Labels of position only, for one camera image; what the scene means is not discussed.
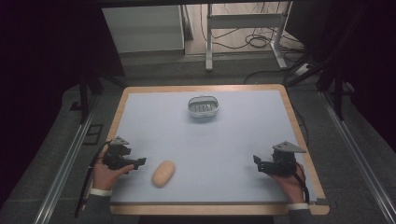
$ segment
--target white cuff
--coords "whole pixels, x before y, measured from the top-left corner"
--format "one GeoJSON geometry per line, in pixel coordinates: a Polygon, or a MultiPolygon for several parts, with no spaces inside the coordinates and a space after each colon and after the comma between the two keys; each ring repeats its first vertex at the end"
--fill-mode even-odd
{"type": "Polygon", "coordinates": [[[103,189],[91,189],[90,194],[98,195],[98,196],[111,196],[113,190],[103,190],[103,189]]]}
{"type": "Polygon", "coordinates": [[[309,209],[309,205],[307,203],[288,204],[288,210],[301,210],[301,209],[309,209]]]}

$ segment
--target sleeve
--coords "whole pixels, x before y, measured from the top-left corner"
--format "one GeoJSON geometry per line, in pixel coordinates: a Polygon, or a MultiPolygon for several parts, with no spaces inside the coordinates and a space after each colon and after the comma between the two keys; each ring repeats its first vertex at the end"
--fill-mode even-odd
{"type": "Polygon", "coordinates": [[[90,194],[84,211],[78,217],[78,224],[111,224],[110,197],[90,194]]]}
{"type": "Polygon", "coordinates": [[[288,205],[290,224],[315,224],[308,204],[288,205]]]}

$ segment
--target table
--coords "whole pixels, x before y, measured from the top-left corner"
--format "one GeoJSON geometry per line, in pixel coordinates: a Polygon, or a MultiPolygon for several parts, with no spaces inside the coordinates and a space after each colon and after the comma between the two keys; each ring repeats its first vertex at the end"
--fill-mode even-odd
{"type": "MultiPolygon", "coordinates": [[[[186,91],[279,91],[282,101],[287,110],[290,124],[296,136],[297,143],[301,148],[306,149],[303,135],[300,131],[297,119],[294,116],[290,100],[285,89],[281,85],[230,85],[230,86],[164,86],[164,87],[130,87],[125,89],[115,118],[111,125],[107,140],[116,136],[117,129],[120,126],[120,119],[124,111],[129,93],[148,93],[148,92],[186,92],[186,91]]],[[[318,201],[311,203],[310,208],[314,215],[326,215],[330,208],[327,204],[320,204],[325,200],[323,189],[318,180],[314,164],[310,158],[309,152],[303,155],[305,170],[307,175],[312,179],[312,183],[317,195],[318,201]]],[[[286,205],[283,203],[241,203],[241,204],[113,204],[112,212],[118,215],[286,215],[286,205]]]]}

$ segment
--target human hand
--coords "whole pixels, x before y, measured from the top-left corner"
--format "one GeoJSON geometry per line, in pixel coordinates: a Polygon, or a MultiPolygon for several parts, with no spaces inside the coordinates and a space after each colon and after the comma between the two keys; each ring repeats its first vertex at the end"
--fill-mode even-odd
{"type": "Polygon", "coordinates": [[[102,162],[105,153],[106,151],[102,151],[99,154],[96,164],[93,166],[92,187],[94,189],[111,190],[121,175],[134,169],[132,164],[124,166],[119,170],[108,169],[102,162]]]}
{"type": "MultiPolygon", "coordinates": [[[[296,174],[305,181],[304,167],[298,162],[296,174]]],[[[279,175],[269,176],[271,176],[282,188],[283,193],[288,197],[289,203],[304,203],[303,189],[293,175],[288,177],[279,175]]]]}

